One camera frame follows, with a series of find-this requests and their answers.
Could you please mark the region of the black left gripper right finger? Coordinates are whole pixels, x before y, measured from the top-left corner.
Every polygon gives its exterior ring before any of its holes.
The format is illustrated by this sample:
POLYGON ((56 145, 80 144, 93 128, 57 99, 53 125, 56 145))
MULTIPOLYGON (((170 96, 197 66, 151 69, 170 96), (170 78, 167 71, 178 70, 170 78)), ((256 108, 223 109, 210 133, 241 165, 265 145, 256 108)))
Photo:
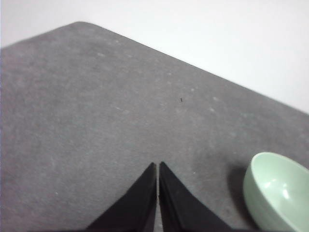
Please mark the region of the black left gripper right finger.
POLYGON ((159 165, 159 199, 166 232, 233 230, 200 202, 164 162, 159 165))

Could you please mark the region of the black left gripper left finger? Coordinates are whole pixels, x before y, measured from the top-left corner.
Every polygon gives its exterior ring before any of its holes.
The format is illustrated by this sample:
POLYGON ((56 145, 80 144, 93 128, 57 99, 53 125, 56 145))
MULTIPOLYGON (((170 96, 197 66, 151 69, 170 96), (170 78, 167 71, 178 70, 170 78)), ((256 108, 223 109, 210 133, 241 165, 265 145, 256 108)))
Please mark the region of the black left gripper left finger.
POLYGON ((127 192, 86 229, 91 232, 141 232, 156 208, 156 165, 152 162, 127 192))

